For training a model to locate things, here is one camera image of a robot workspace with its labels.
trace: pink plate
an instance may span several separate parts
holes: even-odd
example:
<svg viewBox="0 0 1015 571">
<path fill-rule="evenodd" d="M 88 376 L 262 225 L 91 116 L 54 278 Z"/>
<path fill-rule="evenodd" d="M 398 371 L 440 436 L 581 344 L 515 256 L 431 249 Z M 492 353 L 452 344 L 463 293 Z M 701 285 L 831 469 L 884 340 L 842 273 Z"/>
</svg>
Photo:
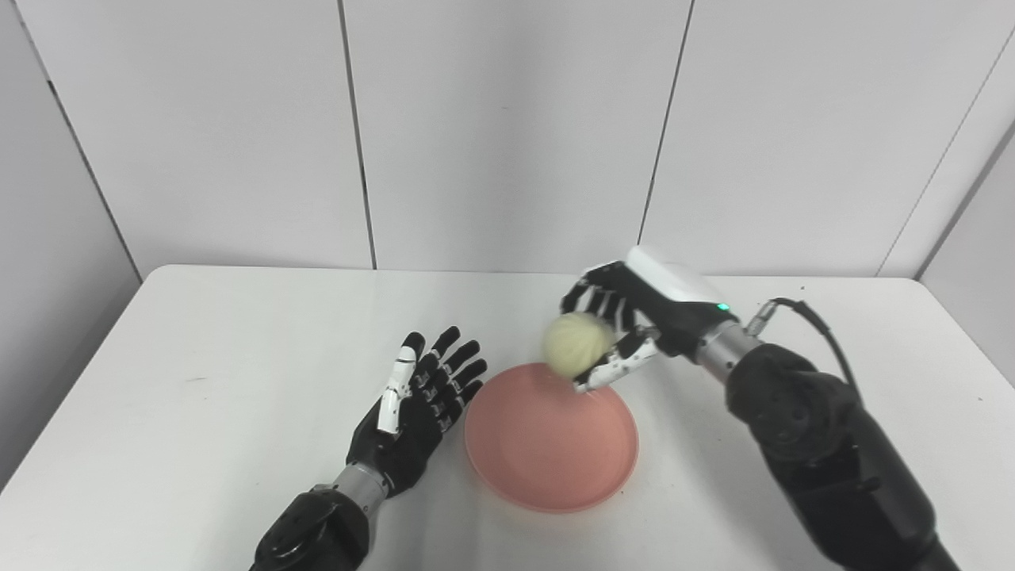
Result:
<svg viewBox="0 0 1015 571">
<path fill-rule="evenodd" d="M 637 459 L 637 428 L 611 388 L 578 395 L 542 363 L 486 382 L 469 406 L 465 446 L 494 492 L 538 511 L 564 513 L 605 501 Z"/>
</svg>

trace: cable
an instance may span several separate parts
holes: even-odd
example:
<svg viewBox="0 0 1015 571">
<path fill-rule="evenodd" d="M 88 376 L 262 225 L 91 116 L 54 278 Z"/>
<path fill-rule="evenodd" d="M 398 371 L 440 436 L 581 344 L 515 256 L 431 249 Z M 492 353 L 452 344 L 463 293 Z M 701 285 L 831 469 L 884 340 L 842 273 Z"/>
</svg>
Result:
<svg viewBox="0 0 1015 571">
<path fill-rule="evenodd" d="M 811 325 L 815 330 L 821 334 L 821 337 L 828 342 L 828 347 L 831 348 L 831 352 L 835 354 L 835 361 L 838 362 L 838 368 L 842 370 L 842 379 L 845 384 L 853 387 L 853 390 L 857 391 L 857 399 L 863 403 L 860 397 L 860 387 L 857 386 L 857 380 L 853 377 L 853 370 L 850 369 L 850 363 L 845 360 L 845 354 L 842 353 L 842 348 L 838 346 L 838 342 L 835 341 L 835 336 L 831 334 L 831 329 L 821 319 L 821 316 L 817 314 L 811 306 L 807 305 L 803 300 L 794 301 L 789 298 L 773 298 L 772 303 L 781 306 L 786 306 L 794 311 L 797 315 L 803 317 Z"/>
</svg>

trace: textured ball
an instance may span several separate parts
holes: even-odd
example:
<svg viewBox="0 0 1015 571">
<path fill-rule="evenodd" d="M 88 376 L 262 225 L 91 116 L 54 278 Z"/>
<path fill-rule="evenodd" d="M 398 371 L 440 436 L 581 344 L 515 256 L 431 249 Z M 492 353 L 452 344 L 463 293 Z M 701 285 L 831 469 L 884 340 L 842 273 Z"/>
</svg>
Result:
<svg viewBox="0 0 1015 571">
<path fill-rule="evenodd" d="M 543 336 L 543 359 L 554 373 L 573 379 L 613 346 L 613 332 L 588 313 L 565 313 Z"/>
</svg>

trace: silver cylinder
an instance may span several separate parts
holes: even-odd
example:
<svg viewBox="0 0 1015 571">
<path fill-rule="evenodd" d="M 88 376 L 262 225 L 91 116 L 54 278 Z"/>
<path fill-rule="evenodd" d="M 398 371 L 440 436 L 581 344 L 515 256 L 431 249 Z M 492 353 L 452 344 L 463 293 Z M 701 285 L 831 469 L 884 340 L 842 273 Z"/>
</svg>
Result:
<svg viewBox="0 0 1015 571">
<path fill-rule="evenodd" d="M 363 465 L 345 467 L 331 487 L 355 502 L 370 520 L 388 497 L 388 482 L 384 476 Z"/>
<path fill-rule="evenodd" d="M 694 361 L 725 384 L 737 363 L 760 345 L 736 322 L 724 322 L 701 338 Z"/>
</svg>

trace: white table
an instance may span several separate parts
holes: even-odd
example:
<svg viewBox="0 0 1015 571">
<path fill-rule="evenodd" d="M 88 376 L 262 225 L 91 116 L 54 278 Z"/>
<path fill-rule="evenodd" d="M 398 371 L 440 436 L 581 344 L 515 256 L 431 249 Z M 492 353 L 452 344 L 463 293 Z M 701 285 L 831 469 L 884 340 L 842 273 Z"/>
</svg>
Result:
<svg viewBox="0 0 1015 571">
<path fill-rule="evenodd" d="M 292 497 L 344 466 L 404 336 L 458 325 L 491 372 L 536 361 L 573 276 L 170 266 L 151 274 L 0 495 L 0 569 L 246 570 Z M 969 570 L 1015 560 L 1015 390 L 922 285 L 716 277 L 742 317 L 799 296 Z M 790 312 L 766 332 L 835 371 Z M 362 569 L 836 569 L 812 547 L 722 386 L 684 360 L 614 385 L 638 426 L 622 492 L 570 515 L 505 504 L 461 425 L 387 502 Z"/>
</svg>

